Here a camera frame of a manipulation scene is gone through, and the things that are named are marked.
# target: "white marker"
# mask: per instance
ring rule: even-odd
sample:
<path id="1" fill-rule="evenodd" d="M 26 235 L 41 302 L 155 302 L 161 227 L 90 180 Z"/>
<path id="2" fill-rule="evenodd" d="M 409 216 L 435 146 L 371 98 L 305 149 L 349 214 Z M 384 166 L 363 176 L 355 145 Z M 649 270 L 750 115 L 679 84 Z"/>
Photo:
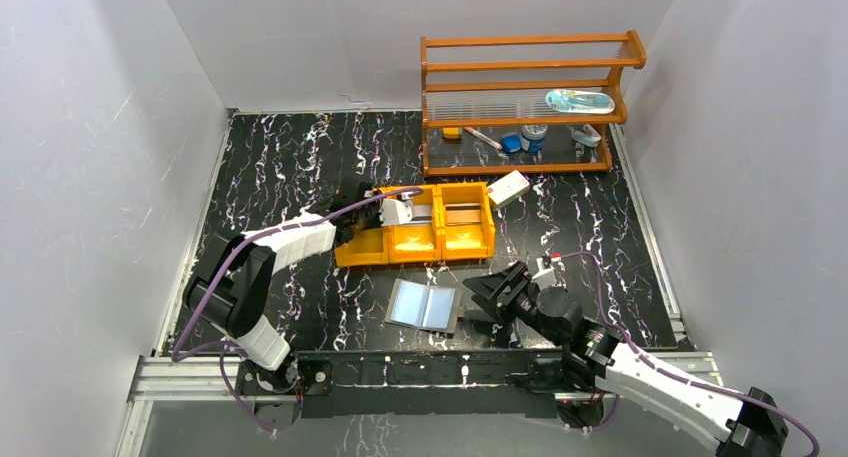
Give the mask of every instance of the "white marker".
<path id="1" fill-rule="evenodd" d="M 488 138 L 486 136 L 486 134 L 480 132 L 477 129 L 472 129 L 471 127 L 465 127 L 465 131 L 468 132 L 469 134 L 473 135 L 474 137 L 477 137 L 478 139 L 482 140 L 483 142 L 491 145 L 492 147 L 496 148 L 497 150 L 503 149 L 501 144 L 499 144 L 499 143 L 495 142 L 494 140 Z"/>

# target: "white wall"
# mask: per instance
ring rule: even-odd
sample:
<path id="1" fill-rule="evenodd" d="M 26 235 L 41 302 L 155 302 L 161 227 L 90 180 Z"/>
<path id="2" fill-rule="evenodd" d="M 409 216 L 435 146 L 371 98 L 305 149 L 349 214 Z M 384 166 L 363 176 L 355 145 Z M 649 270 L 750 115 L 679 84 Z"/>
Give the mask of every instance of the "white wall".
<path id="1" fill-rule="evenodd" d="M 695 342 L 848 455 L 848 0 L 675 0 L 627 148 Z M 787 455 L 807 450 L 790 430 Z"/>
<path id="2" fill-rule="evenodd" d="M 420 108 L 422 35 L 636 29 L 647 45 L 671 1 L 168 0 L 224 104 L 244 111 Z"/>
<path id="3" fill-rule="evenodd" d="M 114 452 L 225 125 L 165 0 L 0 0 L 0 454 Z"/>

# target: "robotic arm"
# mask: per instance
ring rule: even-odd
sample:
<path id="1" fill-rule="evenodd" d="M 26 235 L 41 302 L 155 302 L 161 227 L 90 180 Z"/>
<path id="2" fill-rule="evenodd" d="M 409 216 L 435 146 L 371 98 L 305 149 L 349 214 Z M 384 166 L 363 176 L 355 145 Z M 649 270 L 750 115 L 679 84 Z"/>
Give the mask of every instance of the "robotic arm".
<path id="1" fill-rule="evenodd" d="M 183 303 L 192 311 L 203 307 L 200 315 L 241 347 L 246 365 L 261 372 L 263 380 L 290 389 L 297 379 L 291 347 L 263 315 L 272 276 L 350 241 L 360 230 L 409 222 L 416 190 L 420 192 L 406 188 L 376 197 L 370 184 L 348 183 L 309 213 L 278 226 L 284 231 L 264 229 L 235 238 L 214 233 L 206 240 Z M 389 194 L 400 195 L 385 199 Z M 352 210 L 362 199 L 370 203 Z M 317 220 L 323 222 L 313 225 Z M 253 241 L 233 258 L 245 240 Z M 228 260 L 224 277 L 215 286 L 216 274 Z M 540 289 L 523 262 L 496 274 L 465 279 L 463 284 L 473 292 L 474 302 L 497 322 L 507 325 L 520 319 L 562 348 L 559 362 L 538 363 L 527 375 L 507 381 L 530 391 L 616 393 L 683 429 L 719 457 L 780 455 L 788 435 L 784 421 L 788 416 L 767 393 L 751 388 L 747 396 L 741 395 L 653 358 L 633 344 L 625 329 L 606 322 L 602 313 L 604 322 L 585 317 L 564 289 Z"/>

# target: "yellow tray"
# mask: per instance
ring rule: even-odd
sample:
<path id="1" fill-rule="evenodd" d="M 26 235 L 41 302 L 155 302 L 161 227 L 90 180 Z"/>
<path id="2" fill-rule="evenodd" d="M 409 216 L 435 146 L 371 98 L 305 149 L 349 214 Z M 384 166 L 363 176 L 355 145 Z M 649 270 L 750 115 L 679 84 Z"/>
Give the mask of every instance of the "yellow tray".
<path id="1" fill-rule="evenodd" d="M 336 265 L 439 262 L 485 259 L 495 255 L 495 223 L 485 182 L 420 187 L 424 193 L 415 196 L 413 203 L 432 206 L 429 225 L 399 225 L 361 231 L 353 240 L 336 249 Z M 379 190 L 388 192 L 400 188 L 383 187 Z M 447 225 L 445 204 L 479 205 L 480 222 Z"/>

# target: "marble surface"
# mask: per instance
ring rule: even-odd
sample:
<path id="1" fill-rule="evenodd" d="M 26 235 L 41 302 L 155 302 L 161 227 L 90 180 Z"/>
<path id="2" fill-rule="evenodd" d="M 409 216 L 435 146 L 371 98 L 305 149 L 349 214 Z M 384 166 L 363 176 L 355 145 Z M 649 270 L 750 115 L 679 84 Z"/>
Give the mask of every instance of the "marble surface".
<path id="1" fill-rule="evenodd" d="M 424 182 L 418 112 L 238 115 L 231 126 L 198 255 L 211 230 L 240 232 L 278 224 L 329 196 L 342 179 L 366 179 L 378 186 Z M 642 230 L 612 151 L 616 165 L 608 173 L 530 175 L 532 189 L 495 214 L 493 259 L 337 268 L 332 252 L 313 256 L 274 277 L 265 315 L 301 350 L 549 347 L 520 324 L 501 328 L 460 321 L 452 337 L 387 324 L 392 285 L 403 278 L 459 286 L 465 277 L 500 271 L 516 260 L 535 270 L 535 259 L 543 253 L 585 249 L 603 263 L 608 316 L 622 321 L 642 346 L 674 347 Z M 556 269 L 557 285 L 589 316 L 597 312 L 592 272 L 591 264 L 576 259 Z M 183 309 L 177 333 L 187 320 Z M 211 326 L 198 325 L 190 344 L 218 338 Z"/>

